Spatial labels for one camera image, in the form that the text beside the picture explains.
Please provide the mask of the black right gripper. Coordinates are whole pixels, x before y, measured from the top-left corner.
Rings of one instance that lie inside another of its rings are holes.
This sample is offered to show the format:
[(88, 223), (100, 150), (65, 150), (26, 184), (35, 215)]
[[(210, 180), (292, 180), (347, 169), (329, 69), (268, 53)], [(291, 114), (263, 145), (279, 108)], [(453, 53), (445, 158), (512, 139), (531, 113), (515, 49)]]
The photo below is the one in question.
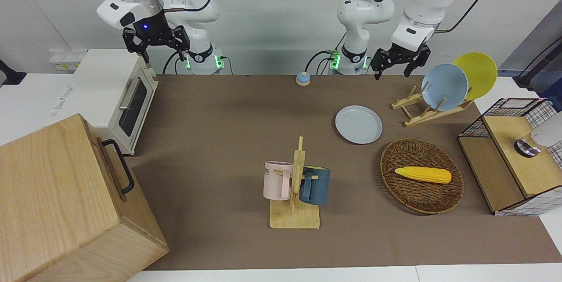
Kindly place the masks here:
[(125, 27), (122, 37), (126, 49), (131, 53), (140, 54), (146, 64), (149, 64), (146, 51), (148, 46), (170, 47), (177, 51), (180, 61), (185, 61), (191, 45), (184, 26), (171, 28), (163, 12), (134, 22), (133, 28)]

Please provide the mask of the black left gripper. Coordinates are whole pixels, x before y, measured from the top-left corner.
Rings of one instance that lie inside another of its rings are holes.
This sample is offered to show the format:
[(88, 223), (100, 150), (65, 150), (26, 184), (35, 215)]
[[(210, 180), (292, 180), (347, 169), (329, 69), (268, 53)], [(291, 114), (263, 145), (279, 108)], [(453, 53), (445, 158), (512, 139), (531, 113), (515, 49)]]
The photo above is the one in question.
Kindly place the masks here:
[(408, 78), (418, 67), (425, 66), (431, 50), (427, 44), (422, 44), (416, 51), (411, 51), (397, 44), (392, 44), (389, 50), (378, 49), (371, 60), (374, 78), (379, 80), (382, 72), (397, 64), (407, 64), (403, 72)]

